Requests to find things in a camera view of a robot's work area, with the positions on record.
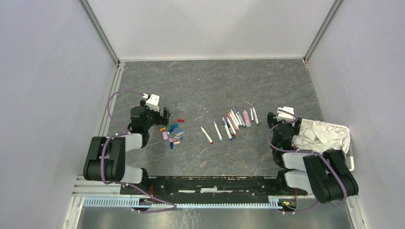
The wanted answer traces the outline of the pink highlighter pen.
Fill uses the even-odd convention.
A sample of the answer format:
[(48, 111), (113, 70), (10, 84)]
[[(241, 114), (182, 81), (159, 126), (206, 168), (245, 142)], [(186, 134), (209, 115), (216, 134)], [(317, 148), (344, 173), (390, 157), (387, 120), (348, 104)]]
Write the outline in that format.
[(246, 109), (243, 110), (243, 117), (245, 120), (245, 126), (246, 127), (251, 127), (251, 121), (250, 121), (250, 117), (249, 117), (249, 113)]

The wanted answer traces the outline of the green capped white marker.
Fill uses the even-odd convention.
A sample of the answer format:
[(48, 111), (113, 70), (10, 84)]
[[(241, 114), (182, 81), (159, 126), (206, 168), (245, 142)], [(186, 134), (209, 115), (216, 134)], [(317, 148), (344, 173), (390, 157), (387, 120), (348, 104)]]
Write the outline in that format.
[(252, 112), (253, 112), (253, 117), (254, 117), (254, 121), (255, 121), (256, 125), (259, 125), (260, 123), (259, 123), (257, 113), (256, 113), (256, 109), (255, 109), (254, 106), (252, 107)]

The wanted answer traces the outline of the orange capped white marker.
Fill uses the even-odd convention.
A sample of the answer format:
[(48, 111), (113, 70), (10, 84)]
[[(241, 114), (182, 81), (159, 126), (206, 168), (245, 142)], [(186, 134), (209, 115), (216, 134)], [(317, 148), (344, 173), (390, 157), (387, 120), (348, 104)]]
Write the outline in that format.
[(232, 117), (231, 117), (229, 112), (227, 113), (227, 119), (228, 119), (228, 122), (229, 122), (229, 124), (231, 126), (231, 130), (232, 130), (233, 135), (236, 136), (237, 133), (236, 133), (236, 130), (235, 130), (235, 125), (233, 123)]

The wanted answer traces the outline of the blue capped white marker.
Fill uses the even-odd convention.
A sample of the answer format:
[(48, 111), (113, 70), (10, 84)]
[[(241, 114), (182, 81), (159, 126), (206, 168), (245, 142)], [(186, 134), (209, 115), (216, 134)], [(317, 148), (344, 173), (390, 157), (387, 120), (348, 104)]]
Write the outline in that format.
[(222, 116), (222, 123), (223, 123), (223, 125), (224, 125), (224, 128), (225, 128), (225, 131), (226, 131), (226, 134), (227, 134), (228, 139), (229, 139), (229, 140), (232, 140), (233, 137), (232, 137), (232, 135), (231, 135), (229, 126), (228, 126), (227, 121), (225, 120), (225, 118), (224, 118), (223, 116)]

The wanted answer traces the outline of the white plastic basket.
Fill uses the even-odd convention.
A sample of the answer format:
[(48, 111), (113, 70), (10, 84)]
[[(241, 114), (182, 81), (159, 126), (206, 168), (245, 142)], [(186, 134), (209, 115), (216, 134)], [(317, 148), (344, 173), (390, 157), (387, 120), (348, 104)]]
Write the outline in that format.
[(350, 171), (355, 169), (354, 156), (350, 150), (351, 135), (348, 127), (332, 123), (321, 122), (321, 137), (318, 139), (328, 149), (340, 149), (344, 153), (345, 164)]

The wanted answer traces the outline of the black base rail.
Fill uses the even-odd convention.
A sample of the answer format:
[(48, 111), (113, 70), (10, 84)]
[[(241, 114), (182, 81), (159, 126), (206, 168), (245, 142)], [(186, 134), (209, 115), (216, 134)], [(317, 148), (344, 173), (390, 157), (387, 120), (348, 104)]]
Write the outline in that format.
[(277, 176), (156, 176), (138, 187), (174, 204), (266, 203), (269, 196), (307, 195), (305, 190), (288, 187)]

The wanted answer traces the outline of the black purple pen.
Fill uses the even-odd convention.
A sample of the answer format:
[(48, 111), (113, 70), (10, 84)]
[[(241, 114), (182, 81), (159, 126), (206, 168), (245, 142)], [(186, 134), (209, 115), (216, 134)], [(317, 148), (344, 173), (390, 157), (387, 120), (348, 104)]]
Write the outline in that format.
[(235, 139), (236, 136), (235, 136), (235, 134), (234, 134), (234, 132), (233, 132), (233, 129), (232, 129), (233, 127), (232, 127), (232, 125), (230, 124), (229, 118), (227, 117), (225, 121), (226, 121), (227, 127), (228, 127), (228, 129), (229, 129), (229, 132), (230, 132), (230, 134), (231, 134), (231, 137), (232, 137), (233, 139)]

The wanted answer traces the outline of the light blue capped marker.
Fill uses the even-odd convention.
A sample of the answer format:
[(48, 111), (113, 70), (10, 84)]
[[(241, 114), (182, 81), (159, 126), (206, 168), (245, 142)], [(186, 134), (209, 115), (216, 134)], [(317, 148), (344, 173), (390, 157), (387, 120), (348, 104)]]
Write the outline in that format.
[(222, 137), (222, 135), (221, 135), (221, 133), (219, 131), (219, 127), (218, 127), (217, 123), (214, 121), (213, 124), (214, 124), (214, 127), (215, 127), (215, 130), (216, 130), (216, 133), (218, 135), (219, 140), (223, 141), (223, 137)]

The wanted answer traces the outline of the white cloth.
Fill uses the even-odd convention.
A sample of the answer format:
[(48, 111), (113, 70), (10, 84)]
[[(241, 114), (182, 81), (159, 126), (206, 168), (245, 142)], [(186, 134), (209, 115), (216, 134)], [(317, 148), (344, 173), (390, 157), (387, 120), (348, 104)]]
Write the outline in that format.
[(333, 149), (347, 154), (350, 141), (350, 131), (346, 126), (303, 119), (298, 135), (293, 137), (292, 145), (319, 153)]

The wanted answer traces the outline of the red capped white marker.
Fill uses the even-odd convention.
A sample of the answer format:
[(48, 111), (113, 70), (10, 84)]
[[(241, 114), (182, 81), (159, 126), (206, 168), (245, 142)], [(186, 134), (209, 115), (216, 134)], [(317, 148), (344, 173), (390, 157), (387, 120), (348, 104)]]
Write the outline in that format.
[(211, 139), (211, 137), (208, 135), (208, 133), (206, 132), (206, 130), (200, 126), (201, 131), (203, 132), (203, 134), (205, 135), (205, 137), (207, 138), (207, 140), (209, 141), (210, 144), (213, 144), (213, 140)]

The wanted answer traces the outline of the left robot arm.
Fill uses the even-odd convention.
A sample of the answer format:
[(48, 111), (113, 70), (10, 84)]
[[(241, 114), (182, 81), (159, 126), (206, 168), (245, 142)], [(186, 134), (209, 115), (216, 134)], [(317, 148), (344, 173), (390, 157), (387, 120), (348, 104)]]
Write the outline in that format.
[(110, 137), (94, 136), (83, 169), (85, 180), (132, 183), (138, 194), (147, 193), (150, 181), (145, 178), (146, 170), (126, 165), (126, 152), (144, 148), (149, 141), (149, 129), (153, 125), (167, 126), (170, 115), (166, 107), (154, 111), (146, 105), (135, 106), (130, 110), (131, 122), (126, 132)]

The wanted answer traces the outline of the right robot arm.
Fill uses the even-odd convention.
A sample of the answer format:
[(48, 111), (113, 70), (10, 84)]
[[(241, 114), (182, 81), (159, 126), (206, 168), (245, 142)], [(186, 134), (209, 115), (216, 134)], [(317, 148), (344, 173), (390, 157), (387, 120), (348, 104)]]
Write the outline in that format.
[(298, 188), (313, 194), (320, 203), (358, 195), (348, 127), (302, 119), (287, 108), (269, 112), (267, 124), (273, 160), (284, 169), (276, 181), (280, 194)]

